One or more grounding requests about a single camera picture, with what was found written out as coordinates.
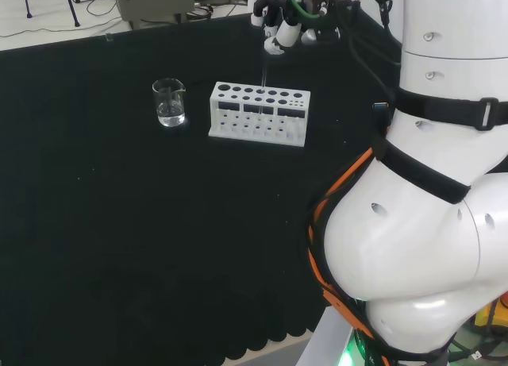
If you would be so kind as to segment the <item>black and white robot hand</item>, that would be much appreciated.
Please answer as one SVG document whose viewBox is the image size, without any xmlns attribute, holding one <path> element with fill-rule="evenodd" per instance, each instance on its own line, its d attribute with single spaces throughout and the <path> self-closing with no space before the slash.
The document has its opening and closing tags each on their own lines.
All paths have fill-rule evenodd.
<svg viewBox="0 0 508 366">
<path fill-rule="evenodd" d="M 295 0 L 306 10 L 306 0 Z M 291 0 L 254 0 L 251 25 L 264 29 L 264 51 L 272 56 L 285 53 L 297 41 L 302 23 Z"/>
</svg>

